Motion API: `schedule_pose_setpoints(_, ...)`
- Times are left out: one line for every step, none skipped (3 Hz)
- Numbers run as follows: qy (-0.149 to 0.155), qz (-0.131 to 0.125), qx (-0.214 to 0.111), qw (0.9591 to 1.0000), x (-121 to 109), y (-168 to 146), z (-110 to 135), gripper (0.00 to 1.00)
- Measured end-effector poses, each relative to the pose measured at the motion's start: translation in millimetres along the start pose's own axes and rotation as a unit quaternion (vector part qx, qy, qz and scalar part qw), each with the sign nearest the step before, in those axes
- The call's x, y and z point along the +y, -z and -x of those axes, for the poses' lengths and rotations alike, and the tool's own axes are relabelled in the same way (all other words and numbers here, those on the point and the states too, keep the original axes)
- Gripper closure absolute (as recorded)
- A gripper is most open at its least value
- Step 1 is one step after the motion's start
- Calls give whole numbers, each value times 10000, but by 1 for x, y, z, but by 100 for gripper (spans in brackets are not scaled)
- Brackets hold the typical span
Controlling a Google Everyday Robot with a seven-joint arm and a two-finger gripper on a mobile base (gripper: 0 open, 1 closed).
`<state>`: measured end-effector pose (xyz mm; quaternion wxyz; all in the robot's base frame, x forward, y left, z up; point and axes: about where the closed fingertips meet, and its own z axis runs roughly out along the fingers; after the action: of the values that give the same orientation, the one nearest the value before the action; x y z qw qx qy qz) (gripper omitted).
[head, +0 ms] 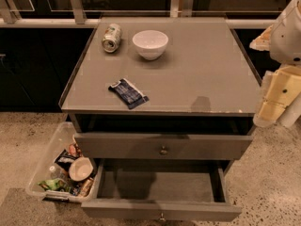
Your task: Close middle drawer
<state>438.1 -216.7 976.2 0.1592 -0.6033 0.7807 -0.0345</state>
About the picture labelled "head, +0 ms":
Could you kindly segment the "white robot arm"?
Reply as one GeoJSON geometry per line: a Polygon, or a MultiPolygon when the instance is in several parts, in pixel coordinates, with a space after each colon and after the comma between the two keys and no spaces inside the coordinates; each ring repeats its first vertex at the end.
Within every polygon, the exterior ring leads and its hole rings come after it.
{"type": "Polygon", "coordinates": [[[261,81],[254,124],[268,127],[278,121],[285,127],[292,126],[300,117],[301,0],[292,0],[249,47],[268,51],[280,64],[273,73],[266,71],[261,81]]]}

